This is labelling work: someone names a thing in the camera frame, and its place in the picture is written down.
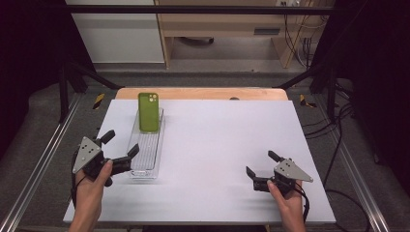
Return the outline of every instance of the white table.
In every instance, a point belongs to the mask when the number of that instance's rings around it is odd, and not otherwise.
[[[104,190],[102,222],[125,224],[271,224],[280,222],[267,192],[254,191],[246,174],[273,175],[273,150],[292,158],[313,178],[303,183],[310,202],[307,223],[334,223],[292,101],[161,100],[165,131],[157,180],[132,184],[128,174],[113,177]],[[127,153],[136,100],[113,100],[99,137],[109,158]],[[73,219],[73,204],[64,216]]]

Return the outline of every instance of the phone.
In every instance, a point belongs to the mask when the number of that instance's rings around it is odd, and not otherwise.
[[[160,129],[160,98],[157,93],[139,93],[139,130],[157,132]]]

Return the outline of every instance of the transparent container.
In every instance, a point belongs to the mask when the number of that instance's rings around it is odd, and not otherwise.
[[[160,171],[165,117],[163,117],[163,109],[160,108],[160,129],[157,132],[143,132],[139,130],[138,113],[139,111],[136,112],[128,151],[138,143],[139,152],[132,159],[129,174],[133,180],[153,180],[158,177]]]

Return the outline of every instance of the black cable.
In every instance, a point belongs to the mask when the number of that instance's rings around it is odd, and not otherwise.
[[[333,192],[333,193],[340,194],[340,195],[346,197],[347,199],[351,200],[355,205],[357,205],[357,206],[362,210],[362,212],[365,214],[365,218],[366,218],[366,229],[365,229],[365,232],[367,232],[367,231],[370,230],[370,220],[369,220],[369,218],[368,218],[368,215],[367,215],[365,209],[362,207],[362,205],[361,205],[359,202],[357,202],[355,199],[353,199],[353,198],[350,197],[349,195],[347,195],[347,194],[345,194],[345,193],[343,193],[343,192],[341,192],[341,191],[338,191],[338,190],[334,190],[334,189],[327,188],[327,189],[325,189],[325,191],[326,191],[326,192]],[[341,231],[348,232],[348,230],[344,229],[343,227],[341,227],[341,226],[340,226],[339,224],[337,224],[337,223],[336,223],[336,226],[337,226],[337,228],[339,228]]]
[[[343,115],[342,113],[343,113],[345,110],[348,110],[348,109],[351,109],[351,108],[352,108],[352,106],[350,105],[350,103],[347,103],[346,105],[344,105],[344,106],[340,109],[341,115],[337,115],[337,116],[336,116],[336,120],[338,120],[338,119],[341,120],[341,119],[345,118],[347,115],[349,115],[349,114],[351,113],[351,111],[349,111],[349,112],[348,112],[347,114],[345,114],[345,115]],[[306,133],[305,136],[309,136],[309,135],[313,135],[313,134],[319,133],[319,132],[323,131],[324,129],[326,129],[327,127],[331,126],[331,125],[333,125],[333,123],[329,123],[329,124],[327,124],[326,126],[324,126],[323,128],[321,128],[321,129],[319,129],[319,130]]]
[[[321,134],[319,134],[319,135],[316,135],[316,136],[314,136],[314,137],[307,137],[307,139],[313,139],[313,138],[321,137],[321,136],[323,136],[323,135],[326,135],[326,134],[328,134],[328,133],[334,131],[336,128],[337,128],[337,126],[335,125],[335,126],[334,126],[333,128],[331,128],[330,130],[328,130],[328,131],[326,131],[326,132],[323,132],[323,133],[321,133]]]
[[[344,109],[344,106],[340,109],[338,115],[340,115],[342,113],[342,110]],[[325,175],[325,179],[323,181],[323,188],[326,186],[326,183],[328,182],[329,174],[330,174],[330,172],[332,170],[332,167],[335,163],[335,158],[336,158],[336,154],[337,154],[337,151],[338,151],[338,147],[340,146],[340,143],[341,143],[342,130],[341,130],[341,119],[340,119],[340,117],[337,118],[337,125],[338,125],[338,129],[339,129],[339,137],[338,137],[338,140],[337,140],[337,145],[336,145],[335,151],[332,154],[331,163],[329,164],[328,170],[327,170],[326,175]]]
[[[302,125],[302,127],[304,128],[304,127],[316,126],[316,125],[321,124],[322,122],[325,122],[325,121],[326,121],[326,120],[328,120],[328,119],[329,119],[329,118],[322,119],[322,120],[320,120],[320,121],[319,121],[319,122],[317,122],[317,123],[305,124],[305,125]]]
[[[306,222],[307,221],[307,217],[308,217],[308,211],[309,211],[309,209],[310,209],[310,204],[309,204],[309,202],[308,202],[308,197],[307,197],[307,195],[306,195],[306,193],[305,193],[305,191],[304,191],[304,189],[298,184],[298,183],[295,183],[300,189],[297,189],[297,188],[293,188],[293,190],[295,190],[296,192],[298,192],[299,194],[301,194],[303,197],[304,197],[304,199],[305,199],[305,205],[304,205],[304,207],[305,207],[305,209],[304,209],[304,222]]]
[[[343,111],[348,110],[348,109],[352,109],[352,107],[350,106],[350,107],[344,109]],[[337,116],[336,119],[340,118],[340,120],[342,120],[342,119],[344,119],[347,115],[350,115],[351,113],[353,113],[353,110],[348,111],[348,112],[347,112],[346,114],[344,114],[344,115]],[[325,134],[328,134],[328,133],[331,132],[331,131],[334,131],[334,130],[337,128],[337,125],[332,124],[332,123],[326,125],[325,128],[327,128],[327,127],[330,126],[330,125],[334,125],[334,127],[331,128],[330,130],[327,130],[326,132],[323,132],[323,133],[321,133],[321,134],[319,134],[319,135],[316,135],[316,136],[314,136],[314,137],[307,137],[307,139],[312,139],[312,138],[317,138],[317,137],[323,136],[323,135],[325,135]],[[315,132],[312,132],[312,133],[309,134],[309,135],[313,135],[313,134],[319,133],[319,132],[321,132],[323,129],[317,130],[317,131],[315,131]]]

